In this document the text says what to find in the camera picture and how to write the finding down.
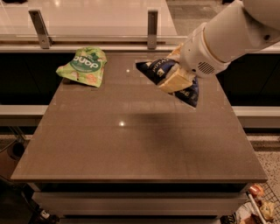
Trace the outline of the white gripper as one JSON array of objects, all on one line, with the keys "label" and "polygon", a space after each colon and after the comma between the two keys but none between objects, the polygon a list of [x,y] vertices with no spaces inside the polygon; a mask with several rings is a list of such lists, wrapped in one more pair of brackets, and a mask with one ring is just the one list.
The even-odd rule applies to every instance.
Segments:
[{"label": "white gripper", "polygon": [[158,87],[171,94],[193,84],[195,74],[200,78],[216,75],[228,68],[229,62],[222,62],[210,52],[204,37],[206,23],[202,23],[185,42],[178,45],[167,55],[168,59],[175,60],[184,68],[178,68]]}]

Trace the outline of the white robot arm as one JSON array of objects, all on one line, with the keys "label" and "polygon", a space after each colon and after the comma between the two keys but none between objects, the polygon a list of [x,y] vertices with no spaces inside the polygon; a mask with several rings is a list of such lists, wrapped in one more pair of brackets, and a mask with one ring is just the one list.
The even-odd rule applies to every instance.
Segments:
[{"label": "white robot arm", "polygon": [[234,0],[175,48],[168,57],[176,64],[157,85],[169,94],[183,90],[194,77],[218,74],[233,60],[279,40],[280,0]]}]

